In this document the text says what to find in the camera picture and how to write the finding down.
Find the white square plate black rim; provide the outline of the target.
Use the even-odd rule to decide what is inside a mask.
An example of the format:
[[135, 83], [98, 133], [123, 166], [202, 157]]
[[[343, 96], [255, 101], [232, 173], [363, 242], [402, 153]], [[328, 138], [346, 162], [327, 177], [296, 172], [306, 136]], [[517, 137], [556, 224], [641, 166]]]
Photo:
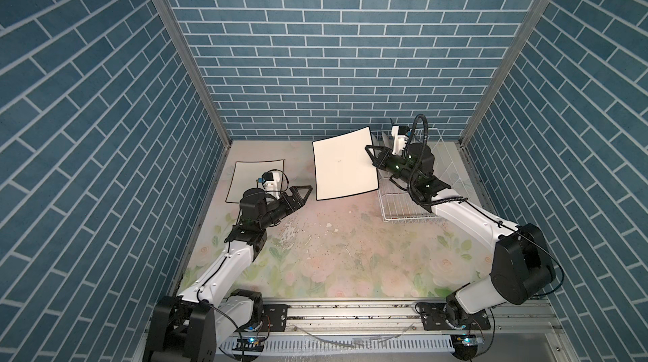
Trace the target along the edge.
[[369, 127], [312, 144], [317, 201], [352, 197], [379, 188], [377, 169], [366, 153], [366, 146], [371, 144]]

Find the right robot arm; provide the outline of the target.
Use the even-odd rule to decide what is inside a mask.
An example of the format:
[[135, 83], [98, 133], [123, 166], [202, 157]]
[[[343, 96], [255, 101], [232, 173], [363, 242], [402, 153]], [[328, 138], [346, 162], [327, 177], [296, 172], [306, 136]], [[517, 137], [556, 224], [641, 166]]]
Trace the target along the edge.
[[388, 147], [367, 145], [371, 163], [386, 171], [424, 210], [445, 218], [467, 232], [491, 252], [486, 277], [447, 296], [445, 314], [452, 325], [503, 303], [521, 305], [551, 284], [557, 262], [536, 225], [518, 225], [471, 203], [434, 175], [431, 149], [412, 144], [400, 155]]

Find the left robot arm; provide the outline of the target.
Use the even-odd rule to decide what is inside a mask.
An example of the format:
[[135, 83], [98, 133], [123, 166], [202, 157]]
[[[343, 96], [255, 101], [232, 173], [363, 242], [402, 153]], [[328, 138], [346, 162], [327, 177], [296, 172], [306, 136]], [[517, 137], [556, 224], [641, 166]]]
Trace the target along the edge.
[[239, 216], [216, 261], [187, 289], [159, 300], [143, 352], [145, 361], [212, 361], [221, 345], [236, 336], [232, 356], [246, 361], [243, 332], [268, 326], [259, 292], [233, 289], [263, 250], [267, 230], [303, 208], [312, 186], [291, 186], [274, 197], [251, 188], [239, 201]]

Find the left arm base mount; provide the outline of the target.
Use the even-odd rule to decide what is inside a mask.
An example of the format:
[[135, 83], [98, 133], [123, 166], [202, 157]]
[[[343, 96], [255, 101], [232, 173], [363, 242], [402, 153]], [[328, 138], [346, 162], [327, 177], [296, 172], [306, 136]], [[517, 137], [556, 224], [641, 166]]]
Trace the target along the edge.
[[289, 307], [286, 304], [270, 304], [263, 306], [263, 312], [252, 331], [256, 333], [283, 333], [287, 327]]

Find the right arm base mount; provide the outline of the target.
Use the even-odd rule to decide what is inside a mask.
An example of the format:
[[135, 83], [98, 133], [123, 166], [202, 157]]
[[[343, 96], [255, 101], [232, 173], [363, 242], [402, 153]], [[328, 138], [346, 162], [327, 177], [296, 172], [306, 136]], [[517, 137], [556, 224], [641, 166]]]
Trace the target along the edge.
[[415, 312], [420, 316], [425, 331], [455, 330], [466, 331], [469, 328], [491, 329], [491, 322], [486, 311], [467, 314], [459, 306], [446, 303], [417, 302]]

